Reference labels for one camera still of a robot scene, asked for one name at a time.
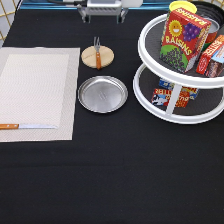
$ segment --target table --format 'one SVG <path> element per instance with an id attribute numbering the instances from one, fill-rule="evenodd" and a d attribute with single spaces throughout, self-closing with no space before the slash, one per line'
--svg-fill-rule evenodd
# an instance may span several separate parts
<path id="1" fill-rule="evenodd" d="M 129 97 L 105 115 L 77 100 L 72 141 L 1 143 L 0 223 L 223 223 L 224 113 L 173 124 L 146 111 L 133 92 L 139 35 L 164 13 L 131 10 L 120 25 L 114 17 L 83 24 L 73 10 L 17 13 L 5 47 L 83 51 L 100 36 L 115 60 L 101 71 L 80 60 L 78 87 L 109 75 Z"/>

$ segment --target food package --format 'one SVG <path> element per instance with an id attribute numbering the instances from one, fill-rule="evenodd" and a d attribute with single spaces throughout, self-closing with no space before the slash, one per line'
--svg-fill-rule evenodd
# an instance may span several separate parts
<path id="1" fill-rule="evenodd" d="M 172 90 L 155 89 L 152 96 L 152 104 L 156 106 L 168 106 Z M 176 102 L 176 107 L 186 107 L 189 102 L 189 92 L 180 92 L 179 98 Z"/>
<path id="2" fill-rule="evenodd" d="M 160 59 L 181 73 L 189 71 L 199 57 L 211 22 L 186 9 L 170 13 Z"/>
<path id="3" fill-rule="evenodd" d="M 173 90 L 174 85 L 175 85 L 174 83 L 171 83 L 163 78 L 160 78 L 159 80 L 159 86 L 165 89 Z M 198 93 L 199 93 L 198 88 L 191 88 L 191 87 L 185 87 L 185 86 L 182 87 L 181 91 L 189 92 L 191 100 L 195 100 L 195 98 L 198 96 Z"/>
<path id="4" fill-rule="evenodd" d="M 224 35 L 219 35 L 215 41 L 202 53 L 196 72 L 204 75 L 212 56 L 224 46 Z"/>

